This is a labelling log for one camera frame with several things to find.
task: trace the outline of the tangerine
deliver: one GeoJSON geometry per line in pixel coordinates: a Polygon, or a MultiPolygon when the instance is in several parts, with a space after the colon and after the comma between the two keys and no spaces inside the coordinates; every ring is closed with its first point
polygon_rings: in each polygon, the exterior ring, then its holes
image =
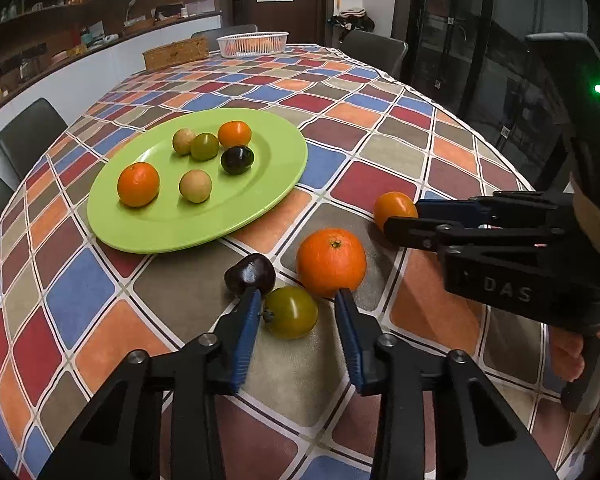
{"type": "Polygon", "coordinates": [[[218,140],[226,150],[239,144],[246,146],[251,142],[251,128],[242,121],[229,121],[220,126],[218,140]]]}
{"type": "Polygon", "coordinates": [[[158,195],[160,175],[148,162],[134,162],[118,177],[120,202],[129,207],[147,205],[158,195]]]}
{"type": "Polygon", "coordinates": [[[365,249],[344,229],[325,228],[309,235],[296,254],[296,269],[304,287],[332,298],[339,288],[355,290],[365,277],[365,249]]]}

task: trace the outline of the tablecloth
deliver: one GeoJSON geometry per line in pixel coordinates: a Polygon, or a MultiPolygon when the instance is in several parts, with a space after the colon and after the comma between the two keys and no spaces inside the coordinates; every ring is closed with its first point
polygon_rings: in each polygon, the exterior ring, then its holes
{"type": "MultiPolygon", "coordinates": [[[[545,327],[447,294],[434,256],[387,244],[372,222],[375,198],[389,190],[465,199],[526,186],[466,124],[334,49],[292,45],[241,60],[213,54],[132,76],[59,137],[0,220],[1,455],[20,478],[35,478],[127,352],[173,351],[232,307],[222,283],[228,267],[261,252],[279,285],[297,285],[299,243],[338,226],[366,249],[359,307],[418,348],[469,352],[563,476],[581,459],[596,417],[561,407],[545,327]],[[142,256],[97,240],[86,202],[103,165],[145,130],[215,107],[266,110],[301,129],[308,163],[291,193],[247,227],[188,250],[142,256]]],[[[332,306],[319,303],[305,338],[279,340],[261,329],[243,389],[218,399],[229,480],[368,478],[379,399],[355,394],[332,306]]],[[[430,396],[425,404],[434,478],[430,396]]],[[[167,467],[162,475],[168,479],[167,467]]]]}

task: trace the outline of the fruit stem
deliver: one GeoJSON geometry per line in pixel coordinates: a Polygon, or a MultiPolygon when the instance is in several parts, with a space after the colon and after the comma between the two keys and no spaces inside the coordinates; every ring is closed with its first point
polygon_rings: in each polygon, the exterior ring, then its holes
{"type": "Polygon", "coordinates": [[[265,309],[262,313],[262,319],[265,323],[271,323],[274,317],[276,317],[276,315],[268,309],[265,309]]]}

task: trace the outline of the wicker basket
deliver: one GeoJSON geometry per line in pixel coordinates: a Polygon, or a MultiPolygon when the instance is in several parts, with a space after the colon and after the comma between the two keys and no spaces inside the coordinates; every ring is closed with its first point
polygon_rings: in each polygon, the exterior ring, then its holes
{"type": "Polygon", "coordinates": [[[134,32],[140,32],[141,30],[149,30],[154,26],[155,20],[153,18],[149,18],[148,20],[141,20],[140,22],[135,22],[133,25],[129,25],[125,27],[123,34],[128,36],[129,34],[133,34],[134,32]]]}
{"type": "Polygon", "coordinates": [[[206,37],[190,38],[143,52],[147,70],[160,70],[209,57],[206,37]]]}

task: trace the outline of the metal screw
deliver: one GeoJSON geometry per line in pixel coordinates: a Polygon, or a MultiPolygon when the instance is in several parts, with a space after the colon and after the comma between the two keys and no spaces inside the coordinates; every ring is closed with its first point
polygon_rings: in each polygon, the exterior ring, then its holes
{"type": "Polygon", "coordinates": [[[202,346],[213,346],[218,342],[218,336],[211,332],[204,333],[198,338],[198,342],[202,346]]]}
{"type": "Polygon", "coordinates": [[[456,362],[464,364],[469,360],[469,355],[462,350],[452,350],[449,352],[449,356],[456,362]]]}
{"type": "Polygon", "coordinates": [[[388,346],[389,348],[394,346],[398,342],[398,338],[392,334],[382,334],[378,338],[378,343],[382,346],[388,346]]]}
{"type": "Polygon", "coordinates": [[[131,364],[137,365],[144,362],[144,360],[148,357],[149,354],[144,350],[133,350],[132,352],[129,352],[129,354],[126,356],[126,360],[129,361],[131,364]]]}

